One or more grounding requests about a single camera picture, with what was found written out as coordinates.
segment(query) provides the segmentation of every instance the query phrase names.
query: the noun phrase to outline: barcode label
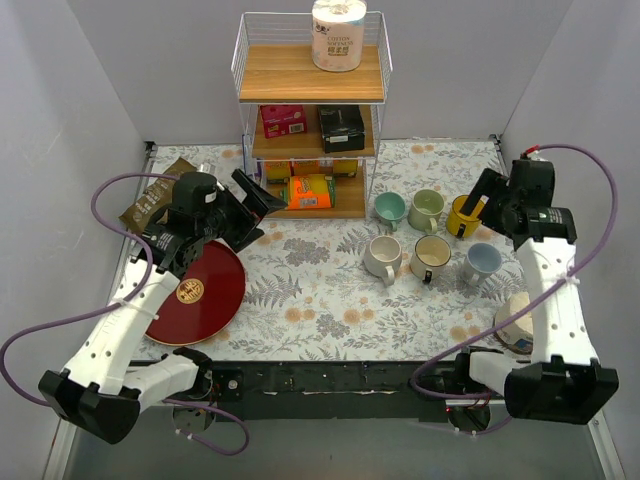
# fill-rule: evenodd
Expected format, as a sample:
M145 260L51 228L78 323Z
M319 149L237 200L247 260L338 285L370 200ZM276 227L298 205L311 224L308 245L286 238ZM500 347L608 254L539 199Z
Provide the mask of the barcode label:
M318 199L317 198L301 198L300 199L300 206L302 208L306 208L306 207L315 207L316 205L318 205Z

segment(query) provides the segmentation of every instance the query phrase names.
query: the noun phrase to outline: black box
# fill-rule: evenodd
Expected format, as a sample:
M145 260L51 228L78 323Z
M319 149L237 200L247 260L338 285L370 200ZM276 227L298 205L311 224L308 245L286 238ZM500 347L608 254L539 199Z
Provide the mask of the black box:
M318 105L324 153L364 150L364 122L358 105Z

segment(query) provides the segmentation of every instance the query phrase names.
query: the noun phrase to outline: floral tablecloth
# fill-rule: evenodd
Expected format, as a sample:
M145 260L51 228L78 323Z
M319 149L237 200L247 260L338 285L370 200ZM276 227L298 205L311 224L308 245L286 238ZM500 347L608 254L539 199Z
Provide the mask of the floral tablecloth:
M230 176L242 165L239 146L161 147L152 171L163 172L180 156L209 163L238 193ZM214 360L425 360L490 327L500 305L525 289L511 242L484 227L467 240L444 228L451 201L468 193L485 167L501 168L491 142L383 142L373 195L392 190L410 205L417 190L433 188L447 201L438 235L453 254L444 273L430 286L411 273L421 233L406 220L390 233L373 214L366 220L266 219L266 235L239 254L247 272L242 306L224 330L194 348ZM366 243L381 234L393 235L404 250L389 288L362 264ZM459 269L477 241L496 246L504 263L470 288ZM493 337L484 345L502 348ZM157 359L172 349L145 338L136 358Z

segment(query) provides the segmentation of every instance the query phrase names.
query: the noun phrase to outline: wooden shelf board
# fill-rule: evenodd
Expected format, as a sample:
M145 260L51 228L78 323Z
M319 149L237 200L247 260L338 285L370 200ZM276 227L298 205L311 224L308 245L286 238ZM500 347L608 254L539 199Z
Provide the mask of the wooden shelf board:
M241 103L383 103L378 47L365 45L360 66L326 72L311 60L311 45L251 45Z
M322 173L331 173L326 169ZM280 210L269 218L365 218L367 216L365 202L364 171L358 168L355 177L336 177L336 206L333 208L309 210ZM267 185L267 191L280 198L280 192L286 185Z
M305 105L304 111L307 116L307 131L305 133L293 133L267 139L264 136L262 115L260 114L260 109L258 109L258 122L256 123L251 155L254 158L264 158L266 160L270 158L356 158L375 156L373 122L369 105L360 105L360 113L362 114L365 130L364 150L351 150L348 152L324 153L318 108L315 105Z

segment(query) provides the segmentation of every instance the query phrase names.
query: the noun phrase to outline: white wall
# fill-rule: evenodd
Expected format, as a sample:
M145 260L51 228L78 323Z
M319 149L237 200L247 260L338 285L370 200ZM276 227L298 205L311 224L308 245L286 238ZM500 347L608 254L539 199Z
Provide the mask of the white wall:
M507 159L536 143L592 149L611 167L620 212L605 251L580 276L587 327L601 361L618 369L620 390L605 409L628 478L640 476L640 3L575 0L504 135ZM610 203L588 159L549 152L555 203L575 215L582 256L602 233Z
M230 73L245 11L312 0L68 0L145 140L238 142ZM571 0L370 0L395 71L385 138L501 133Z
M0 340L105 305L121 239L91 217L92 191L139 170L143 144L64 0L0 0ZM107 195L114 218L135 183ZM14 344L8 365L37 392L89 324ZM0 380L0 478L41 478L57 417Z

